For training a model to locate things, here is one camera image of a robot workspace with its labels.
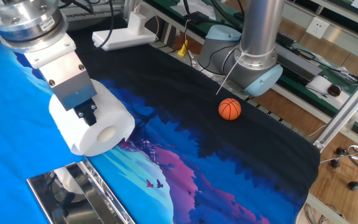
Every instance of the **orange basketball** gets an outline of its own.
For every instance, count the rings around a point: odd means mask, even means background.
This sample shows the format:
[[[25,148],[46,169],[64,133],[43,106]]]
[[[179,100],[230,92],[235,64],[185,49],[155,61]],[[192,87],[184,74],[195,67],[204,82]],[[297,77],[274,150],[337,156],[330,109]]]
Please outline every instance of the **orange basketball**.
[[[241,114],[240,103],[232,98],[223,100],[219,105],[219,114],[228,121],[237,119]]]

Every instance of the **electrical outlet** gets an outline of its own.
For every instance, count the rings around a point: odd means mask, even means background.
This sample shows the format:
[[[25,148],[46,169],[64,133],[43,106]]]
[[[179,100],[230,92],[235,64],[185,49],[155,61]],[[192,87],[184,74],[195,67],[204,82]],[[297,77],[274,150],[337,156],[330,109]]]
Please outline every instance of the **electrical outlet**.
[[[326,21],[323,21],[317,17],[315,17],[308,29],[306,30],[307,33],[321,39],[324,35],[324,33],[327,31],[327,28],[329,27],[329,23]]]

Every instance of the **wire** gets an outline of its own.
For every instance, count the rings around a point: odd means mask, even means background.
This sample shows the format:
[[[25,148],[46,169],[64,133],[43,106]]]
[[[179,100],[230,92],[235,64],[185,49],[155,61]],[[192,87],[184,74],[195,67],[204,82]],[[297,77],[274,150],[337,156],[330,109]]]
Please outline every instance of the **wire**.
[[[320,61],[318,61],[318,60],[316,60],[316,59],[315,59],[316,56],[315,56],[313,53],[311,53],[311,52],[309,52],[309,51],[307,51],[307,50],[303,50],[303,49],[295,49],[295,50],[297,50],[299,53],[300,53],[300,52],[308,53],[308,54],[310,54],[312,57],[309,57],[309,56],[307,56],[307,55],[305,55],[305,54],[301,54],[301,55],[302,55],[302,56],[306,56],[307,59],[312,60],[312,61],[314,61],[314,62],[316,62],[316,63],[319,63],[320,65],[322,65],[322,66],[324,66],[324,67],[326,67],[326,68],[328,68],[328,69],[331,69],[332,71],[342,73],[342,71],[340,71],[340,70],[338,70],[338,69],[335,69],[335,68],[332,68],[332,67],[330,67],[330,66],[328,66],[328,65],[326,65],[326,64],[324,64],[324,63],[322,63],[322,62],[320,62]]]
[[[146,4],[146,3],[144,3],[144,2],[140,2],[137,6],[136,6],[136,8],[135,8],[135,12],[138,12],[140,9],[139,9],[139,6],[140,5],[144,5],[146,8],[148,8],[148,4]],[[157,13],[155,13],[155,11],[152,9],[151,10],[153,13],[154,13],[154,16],[155,16],[155,20],[157,21],[157,31],[155,32],[155,37],[158,39],[158,40],[160,40],[159,39],[159,37],[158,37],[158,32],[160,32],[160,22],[158,21],[158,17],[157,17]]]
[[[314,218],[313,212],[311,210],[311,207],[308,203],[305,204],[305,213],[308,217],[308,221],[310,224],[317,224],[316,219]]]
[[[97,0],[96,2],[91,2],[90,0],[85,0],[85,1],[89,4],[97,4],[97,3],[101,2],[102,0]]]
[[[225,20],[233,24],[237,30],[242,31],[242,26],[239,25],[234,19],[231,19],[227,14],[224,12],[222,7],[216,2],[216,0],[211,0],[212,5],[215,7],[215,9],[220,13],[220,15],[223,16]]]
[[[226,58],[224,58],[224,62],[222,64],[222,73],[224,74],[224,66],[226,65],[227,60],[229,59],[230,55],[234,52],[236,48],[231,49],[231,51],[226,55]]]
[[[183,35],[185,36],[185,43],[184,43],[184,46],[185,46],[185,48],[186,48],[186,51],[187,51],[187,54],[189,55],[189,59],[190,59],[190,66],[192,67],[193,65],[192,65],[192,62],[191,62],[191,57],[190,57],[190,53],[189,53],[189,50],[187,49],[187,46],[186,46],[186,32],[187,32],[187,23],[188,22],[190,22],[190,20],[188,19],[187,21],[186,21],[186,24],[185,24],[185,31],[184,31],[184,33],[183,33]]]
[[[319,93],[319,94],[321,94],[321,95],[323,95],[323,96],[329,95],[329,93],[321,93],[321,92],[319,92],[319,91],[317,91],[317,90],[314,90],[314,89],[312,89],[312,88],[309,88],[309,87],[305,87],[305,88],[307,88],[308,90],[313,90],[313,91],[315,91],[316,93]]]
[[[101,43],[96,49],[94,49],[94,51],[99,50],[107,43],[107,41],[109,41],[111,33],[112,33],[112,29],[114,27],[114,9],[112,6],[112,0],[109,0],[109,5],[110,5],[110,11],[111,11],[111,24],[110,24],[109,34],[107,35],[106,40],[104,40],[103,43]]]
[[[246,16],[244,13],[244,8],[242,8],[242,4],[240,0],[237,0],[237,2],[239,3],[240,9],[241,9],[241,13],[242,13],[242,17]]]
[[[207,66],[204,68],[203,67],[203,69],[201,70],[201,72],[203,71],[203,70],[207,70],[207,68],[209,67],[209,65],[211,64],[211,60],[212,60],[212,56],[215,54],[215,53],[218,53],[218,52],[220,52],[221,50],[223,50],[223,49],[226,49],[226,48],[229,48],[229,47],[236,47],[238,44],[236,43],[235,45],[233,45],[233,46],[227,46],[227,47],[223,47],[223,48],[221,48],[221,49],[219,49],[219,50],[216,50],[216,51],[214,51],[212,54],[211,54],[211,56],[209,56],[209,62],[208,62],[208,64],[207,64]]]
[[[243,54],[241,53],[241,55],[239,56],[239,58],[237,58],[237,60],[236,60],[235,64],[233,65],[233,67],[230,69],[230,72],[226,75],[226,78],[223,80],[222,85],[219,87],[219,89],[218,89],[218,91],[216,92],[215,95],[217,95],[221,91],[223,85],[226,83],[226,80],[229,78],[229,75],[231,74],[231,72],[233,72],[234,68],[239,63],[239,61],[240,61],[242,56],[243,56]]]
[[[323,128],[323,127],[325,127],[325,126],[327,126],[327,124],[324,124],[323,126],[321,126],[320,128],[318,128],[317,131],[311,133],[311,134],[309,135],[309,137],[312,137],[314,134],[316,134],[318,131],[320,131],[321,128]]]
[[[320,164],[324,163],[324,162],[329,162],[331,160],[336,160],[336,159],[342,159],[342,158],[345,158],[345,157],[348,157],[348,156],[353,156],[353,155],[356,155],[358,154],[358,152],[356,153],[352,153],[352,154],[348,154],[348,155],[345,155],[345,156],[339,156],[339,157],[335,157],[335,158],[332,158],[332,159],[327,159],[325,161],[321,161]]]

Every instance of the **green workbench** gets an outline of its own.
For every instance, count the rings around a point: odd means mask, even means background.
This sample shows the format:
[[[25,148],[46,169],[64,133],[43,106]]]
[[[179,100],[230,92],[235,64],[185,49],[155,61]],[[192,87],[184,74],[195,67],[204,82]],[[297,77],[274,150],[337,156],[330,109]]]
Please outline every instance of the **green workbench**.
[[[156,8],[157,10],[159,10],[160,12],[164,13],[165,15],[167,15],[174,21],[178,22],[179,24],[185,25],[186,20],[183,18],[183,16],[171,8],[171,6],[176,6],[178,4],[178,2],[179,2],[178,0],[176,0],[176,1],[175,0],[144,0],[144,1],[147,4],[150,4],[151,6]],[[203,2],[205,2],[208,5],[211,5],[211,1],[209,1],[209,0],[203,0]],[[221,4],[221,7],[229,14],[229,16],[231,16],[233,19],[236,19],[232,16],[234,13],[237,12],[235,9],[233,9],[225,4]],[[221,21],[223,19],[222,16],[218,12],[216,12],[216,10],[215,10],[215,14],[216,14],[217,21]],[[194,32],[195,34],[199,35],[200,37],[204,38],[206,36],[206,34],[208,33],[209,29],[211,28],[211,26],[213,26],[213,25],[214,24],[208,24],[208,23],[197,24],[197,25],[196,24],[188,24],[188,29],[191,30],[192,32]],[[308,50],[299,44],[294,44],[294,47]],[[321,69],[323,69],[323,72],[321,74],[324,76],[327,76],[328,80],[331,83],[341,86],[345,92],[352,94],[356,90],[357,86],[355,86],[355,85],[352,86],[352,85],[347,84],[344,80],[340,79],[339,77],[335,76],[332,72],[330,72],[329,69],[322,67],[322,66],[320,66],[320,67],[321,67]],[[318,98],[314,93],[307,90],[302,84],[300,84],[293,77],[294,77],[294,73],[285,69],[283,75],[281,76],[281,78],[279,79],[277,84],[279,84],[286,90],[292,92],[297,97],[306,101],[307,103],[309,103],[310,105],[319,109],[321,112],[323,112],[324,114],[326,114],[330,117],[333,117],[338,112],[338,109],[331,106],[329,103],[325,102],[324,100]],[[358,134],[358,123],[355,123],[352,130],[356,134]]]

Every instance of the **black cable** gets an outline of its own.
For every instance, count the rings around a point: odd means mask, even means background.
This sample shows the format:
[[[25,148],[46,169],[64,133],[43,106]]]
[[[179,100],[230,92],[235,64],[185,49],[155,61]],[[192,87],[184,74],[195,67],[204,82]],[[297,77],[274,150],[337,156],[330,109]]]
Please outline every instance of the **black cable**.
[[[112,6],[112,0],[109,0],[109,5],[110,5],[110,11],[111,11],[111,24],[110,24],[109,34],[107,35],[106,40],[104,40],[103,43],[101,43],[101,44],[100,44],[96,49],[94,49],[93,51],[99,50],[100,48],[102,48],[102,47],[107,43],[107,41],[109,41],[109,39],[110,39],[110,36],[111,36],[111,33],[112,33],[112,29],[113,29],[113,27],[114,27],[114,9],[113,9],[113,6]]]
[[[222,9],[222,7],[216,2],[216,0],[211,0],[211,3],[215,7],[215,9],[220,13],[220,15],[223,16],[225,20],[233,24],[237,28],[237,30],[242,31],[242,26],[238,24],[234,19],[231,19],[229,16],[226,15],[226,13]]]
[[[237,0],[237,2],[239,2],[239,6],[240,6],[240,9],[241,9],[242,17],[244,18],[244,17],[246,16],[246,14],[244,13],[244,8],[242,7],[241,0]]]
[[[97,4],[97,3],[101,2],[102,0],[97,0],[96,2],[91,2],[90,0],[85,0],[85,1],[89,4]]]
[[[189,50],[187,49],[187,46],[186,46],[187,23],[189,23],[189,22],[190,22],[190,20],[188,19],[188,20],[186,21],[186,24],[185,24],[185,31],[184,31],[184,33],[183,33],[183,36],[184,36],[184,41],[185,41],[185,48],[186,48],[187,54],[189,55],[189,59],[190,59],[190,66],[192,67],[193,64],[192,64],[192,62],[191,62],[190,53],[189,53]]]
[[[67,6],[71,5],[71,1],[67,0],[66,3],[62,6],[59,6],[59,9],[64,9],[66,8]]]
[[[219,25],[224,25],[224,26],[227,26],[227,27],[230,27],[230,28],[233,28],[233,29],[237,30],[237,27],[235,27],[233,25],[230,25],[230,24],[227,24],[227,23],[224,23],[224,22],[219,22],[219,21],[209,20],[209,21],[203,21],[203,22],[200,22],[200,23],[219,24]]]
[[[315,59],[316,56],[315,56],[314,54],[312,54],[311,52],[309,52],[309,51],[307,51],[307,50],[303,50],[303,49],[295,49],[295,50],[297,50],[300,55],[306,56],[308,60],[312,60],[312,61],[317,62],[317,63],[319,63],[320,65],[322,65],[322,66],[324,66],[324,67],[326,67],[326,68],[328,68],[328,69],[331,69],[331,70],[333,70],[333,71],[335,71],[335,72],[341,73],[340,70],[335,69],[335,68],[332,68],[332,67],[330,67],[330,66],[328,66],[328,65],[326,65],[326,64],[323,64],[323,63],[319,62],[318,60],[316,60],[316,59]],[[301,54],[301,52],[310,54],[311,56],[308,56],[308,55],[305,55],[305,54]]]
[[[309,90],[313,90],[313,91],[315,91],[316,93],[319,93],[319,94],[321,94],[321,95],[323,95],[323,96],[329,95],[329,93],[321,93],[321,92],[319,92],[319,91],[317,91],[317,90],[314,90],[314,89],[312,89],[312,88],[309,88],[309,87],[305,87],[305,88],[307,88],[307,89],[309,89]]]
[[[187,2],[187,0],[183,0],[183,4],[185,5],[187,15],[189,16],[190,15],[189,3]]]
[[[84,10],[87,11],[88,13],[91,13],[91,14],[94,13],[93,7],[92,7],[92,5],[91,5],[90,2],[88,2],[88,3],[89,3],[89,8],[86,7],[86,6],[84,6],[83,4],[81,4],[81,3],[77,2],[77,1],[75,1],[75,0],[66,0],[66,1],[62,1],[62,2],[65,3],[65,4],[62,5],[62,6],[59,6],[59,9],[66,8],[66,7],[69,6],[70,4],[74,4],[74,5],[76,5],[76,6],[80,7],[80,8],[82,8],[82,9],[84,9]]]
[[[205,68],[200,64],[200,66],[203,68],[203,69],[201,70],[201,72],[202,72],[203,70],[207,70],[207,68],[208,68],[209,65],[211,64],[212,56],[213,56],[215,53],[218,53],[218,52],[220,52],[221,50],[226,49],[226,48],[235,47],[235,46],[237,46],[237,45],[238,45],[238,43],[236,43],[236,44],[233,45],[233,46],[223,47],[223,48],[221,48],[221,49],[219,49],[219,50],[214,51],[214,52],[209,56],[209,62],[208,62],[207,66],[206,66]]]

